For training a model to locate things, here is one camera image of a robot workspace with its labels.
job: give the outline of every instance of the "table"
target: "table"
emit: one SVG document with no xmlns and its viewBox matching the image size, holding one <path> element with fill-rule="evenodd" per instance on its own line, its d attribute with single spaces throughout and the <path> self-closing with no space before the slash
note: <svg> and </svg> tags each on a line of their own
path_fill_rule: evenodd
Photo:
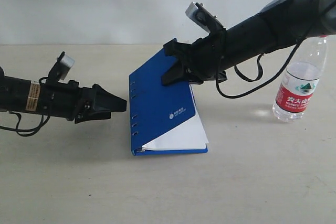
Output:
<svg viewBox="0 0 336 224">
<path fill-rule="evenodd" d="M 7 76 L 38 80 L 65 51 L 76 62 L 66 81 L 100 84 L 128 100 L 128 75 L 162 45 L 0 46 Z M 265 81 L 290 49 L 265 55 Z M 51 118 L 29 138 L 1 131 L 0 223 L 334 223 L 336 217 L 336 43 L 303 119 L 271 112 L 280 78 L 240 99 L 215 83 L 194 86 L 209 139 L 206 154 L 130 152 L 129 114 L 74 125 Z M 254 78 L 256 59 L 240 70 Z M 228 70 L 221 89 L 255 87 Z M 1 125 L 16 117 L 0 114 Z M 23 114 L 22 127 L 39 116 Z"/>
</svg>

